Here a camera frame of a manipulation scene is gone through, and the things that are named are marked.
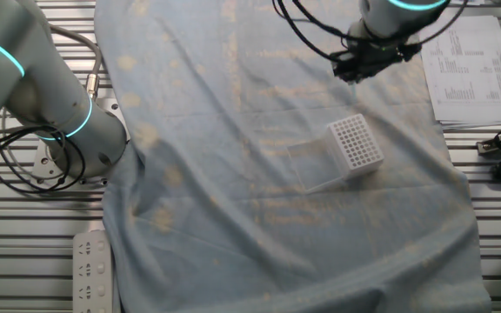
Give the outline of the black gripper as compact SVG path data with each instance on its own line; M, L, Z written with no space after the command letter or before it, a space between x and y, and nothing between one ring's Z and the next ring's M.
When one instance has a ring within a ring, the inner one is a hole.
M331 53L330 57L333 73L347 84L353 84L394 63L409 62L420 50L419 43L354 43L348 50Z

